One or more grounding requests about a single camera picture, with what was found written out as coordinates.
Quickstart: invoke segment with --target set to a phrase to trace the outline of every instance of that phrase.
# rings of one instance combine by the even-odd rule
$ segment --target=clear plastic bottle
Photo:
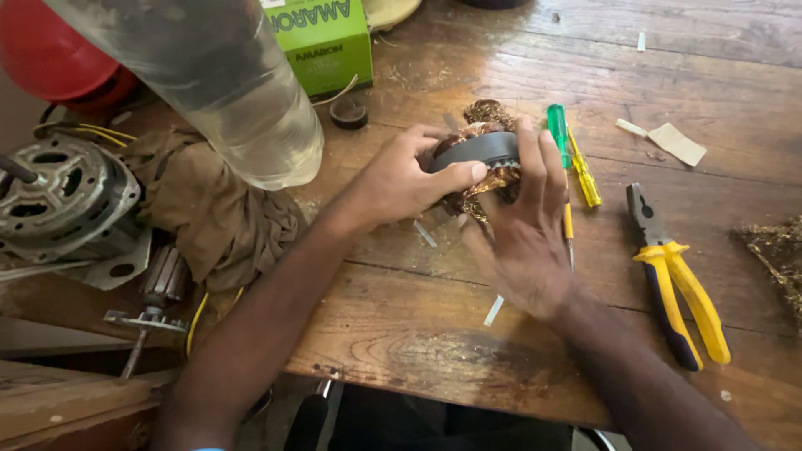
[[[323,131],[259,0],[45,0],[133,71],[251,185],[318,173]]]

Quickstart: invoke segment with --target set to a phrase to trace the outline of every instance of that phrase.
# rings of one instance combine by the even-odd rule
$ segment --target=green screwdriver handle
[[[568,140],[568,125],[565,123],[565,107],[561,104],[554,104],[546,110],[549,118],[549,131],[554,137],[554,142],[557,143],[557,148],[560,149],[560,156],[562,157],[562,167],[569,169],[571,167],[571,156],[565,147],[565,142]]]

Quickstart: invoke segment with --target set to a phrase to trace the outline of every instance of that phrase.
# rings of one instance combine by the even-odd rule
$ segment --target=black rubber ring
[[[433,174],[451,163],[481,161],[486,165],[499,160],[518,160],[518,136],[511,132],[492,132],[471,138],[441,153],[427,169]]]
[[[334,110],[337,106],[341,104],[343,100],[348,100],[352,102],[354,105],[356,105],[358,108],[363,108],[362,115],[356,119],[343,119],[342,117],[337,116],[337,114],[334,113]],[[340,97],[339,99],[336,99],[334,102],[332,102],[331,106],[329,106],[329,117],[331,117],[331,122],[333,122],[334,125],[342,128],[343,130],[359,130],[360,128],[367,125],[367,105],[363,104],[362,102],[356,100],[353,97],[348,97],[348,96]]]

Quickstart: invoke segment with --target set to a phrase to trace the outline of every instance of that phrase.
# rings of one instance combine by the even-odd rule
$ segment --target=yellow screwdriver
[[[566,125],[565,128],[568,129],[568,140],[571,141],[571,147],[573,147],[573,155],[571,160],[573,161],[573,166],[577,168],[579,184],[582,185],[582,191],[585,193],[585,199],[588,201],[589,206],[599,206],[602,204],[602,196],[599,195],[599,190],[596,186],[596,180],[593,178],[593,174],[590,172],[590,168],[588,167],[588,162],[585,161],[585,157],[582,156],[582,152],[579,152],[577,142],[573,138],[573,133],[571,133],[571,127]]]

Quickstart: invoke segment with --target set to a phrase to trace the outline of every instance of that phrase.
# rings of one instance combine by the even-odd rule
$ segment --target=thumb
[[[470,188],[484,180],[487,175],[488,167],[480,161],[451,163],[446,169],[431,175],[431,184],[438,192],[438,197],[442,197]]]

